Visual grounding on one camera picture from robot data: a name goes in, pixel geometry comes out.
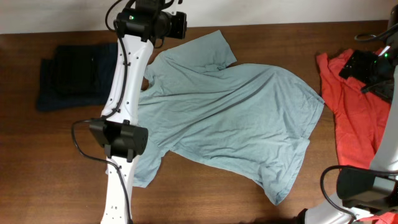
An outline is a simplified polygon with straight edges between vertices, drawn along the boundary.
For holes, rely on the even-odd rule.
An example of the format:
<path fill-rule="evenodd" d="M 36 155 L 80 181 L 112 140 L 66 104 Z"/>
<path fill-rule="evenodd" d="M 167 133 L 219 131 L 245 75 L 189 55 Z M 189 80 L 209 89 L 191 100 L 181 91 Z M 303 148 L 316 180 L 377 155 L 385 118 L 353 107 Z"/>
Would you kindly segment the light blue t-shirt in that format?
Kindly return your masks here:
<path fill-rule="evenodd" d="M 220 31 L 156 56 L 138 120 L 149 131 L 134 174 L 147 187 L 169 151 L 253 180 L 274 204 L 289 194 L 322 98 L 292 72 L 237 64 Z"/>

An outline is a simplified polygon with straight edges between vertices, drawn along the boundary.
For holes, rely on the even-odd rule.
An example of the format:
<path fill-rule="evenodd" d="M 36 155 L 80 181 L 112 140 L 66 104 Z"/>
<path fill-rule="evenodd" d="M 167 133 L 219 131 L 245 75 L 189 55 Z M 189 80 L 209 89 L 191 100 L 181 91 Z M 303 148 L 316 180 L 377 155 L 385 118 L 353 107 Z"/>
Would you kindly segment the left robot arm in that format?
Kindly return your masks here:
<path fill-rule="evenodd" d="M 100 118 L 89 122 L 107 165 L 102 223 L 132 223 L 134 171 L 148 140 L 148 130 L 138 125 L 144 72 L 158 40 L 185 37 L 187 15 L 177 11 L 182 2 L 128 1 L 113 21 L 118 38 L 113 82 Z"/>

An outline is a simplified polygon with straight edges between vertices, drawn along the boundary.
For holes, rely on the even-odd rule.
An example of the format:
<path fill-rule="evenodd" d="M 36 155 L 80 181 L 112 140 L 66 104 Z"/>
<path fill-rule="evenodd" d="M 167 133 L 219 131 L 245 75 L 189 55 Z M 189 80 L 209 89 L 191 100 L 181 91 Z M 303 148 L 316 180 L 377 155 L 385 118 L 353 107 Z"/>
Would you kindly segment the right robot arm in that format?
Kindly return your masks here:
<path fill-rule="evenodd" d="M 336 192 L 294 223 L 397 222 L 397 9 L 386 31 L 355 40 L 384 48 L 317 57 L 322 98 L 335 119 L 338 178 Z"/>

